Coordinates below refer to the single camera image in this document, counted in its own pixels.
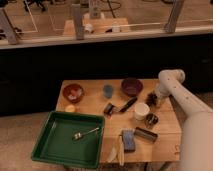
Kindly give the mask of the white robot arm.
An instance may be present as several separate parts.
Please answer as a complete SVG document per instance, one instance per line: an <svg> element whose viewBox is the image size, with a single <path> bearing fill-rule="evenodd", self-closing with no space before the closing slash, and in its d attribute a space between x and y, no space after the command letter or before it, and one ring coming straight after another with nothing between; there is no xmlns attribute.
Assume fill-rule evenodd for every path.
<svg viewBox="0 0 213 171"><path fill-rule="evenodd" d="M187 115L180 145L179 171L213 171L213 108L187 90L182 69L161 70L154 94L172 95Z"/></svg>

